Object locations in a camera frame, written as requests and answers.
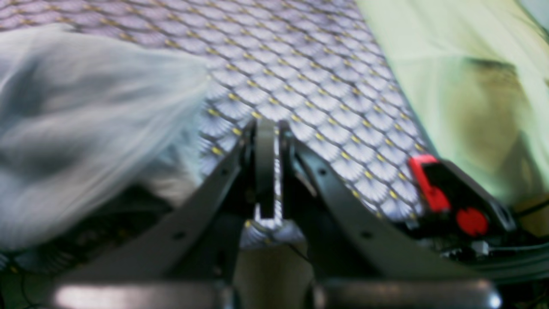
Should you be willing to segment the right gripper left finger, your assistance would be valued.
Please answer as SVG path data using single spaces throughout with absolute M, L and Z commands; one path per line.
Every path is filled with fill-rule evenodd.
M 186 203 L 135 240 L 63 276 L 53 309 L 239 309 L 244 224 L 275 217 L 274 121 L 253 120 Z

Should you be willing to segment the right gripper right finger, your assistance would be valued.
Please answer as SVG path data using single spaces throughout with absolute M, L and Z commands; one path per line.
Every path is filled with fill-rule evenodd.
M 490 280 L 420 247 L 367 210 L 281 121 L 283 213 L 313 253 L 307 309 L 499 309 Z

